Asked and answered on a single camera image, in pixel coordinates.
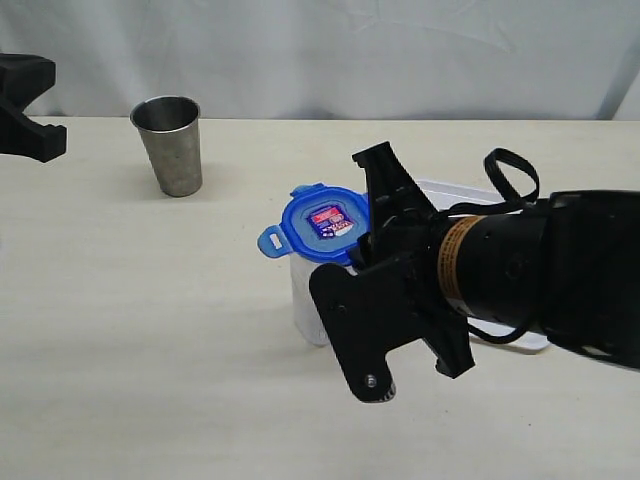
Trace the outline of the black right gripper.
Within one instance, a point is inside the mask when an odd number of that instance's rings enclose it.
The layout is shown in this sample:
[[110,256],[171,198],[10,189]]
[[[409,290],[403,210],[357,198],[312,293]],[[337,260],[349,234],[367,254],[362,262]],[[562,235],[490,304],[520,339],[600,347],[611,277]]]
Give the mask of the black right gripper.
[[450,227],[401,165],[389,142],[352,155],[366,176],[369,231],[358,239],[361,272],[399,262],[409,275],[411,303],[424,313],[421,338],[436,355],[436,370],[457,378],[474,366],[465,317],[446,304],[437,284],[438,242]]

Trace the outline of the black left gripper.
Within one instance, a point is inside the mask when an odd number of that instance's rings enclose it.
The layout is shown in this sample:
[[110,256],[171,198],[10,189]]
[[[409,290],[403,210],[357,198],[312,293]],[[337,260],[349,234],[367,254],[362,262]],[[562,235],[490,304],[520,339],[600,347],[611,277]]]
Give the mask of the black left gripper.
[[42,125],[25,109],[56,83],[54,61],[33,54],[1,54],[1,153],[48,163],[67,150],[67,128]]

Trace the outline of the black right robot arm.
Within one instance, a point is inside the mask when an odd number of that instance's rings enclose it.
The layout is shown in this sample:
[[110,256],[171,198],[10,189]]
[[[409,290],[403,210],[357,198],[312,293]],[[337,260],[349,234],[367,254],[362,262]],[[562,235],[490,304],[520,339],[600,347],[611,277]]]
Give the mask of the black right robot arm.
[[572,353],[639,366],[639,196],[518,192],[505,175],[533,165],[505,148],[484,159],[491,205],[436,208],[389,143],[358,152],[370,227],[358,303],[389,334],[427,342],[444,375],[472,366],[469,336],[509,344],[530,331]]

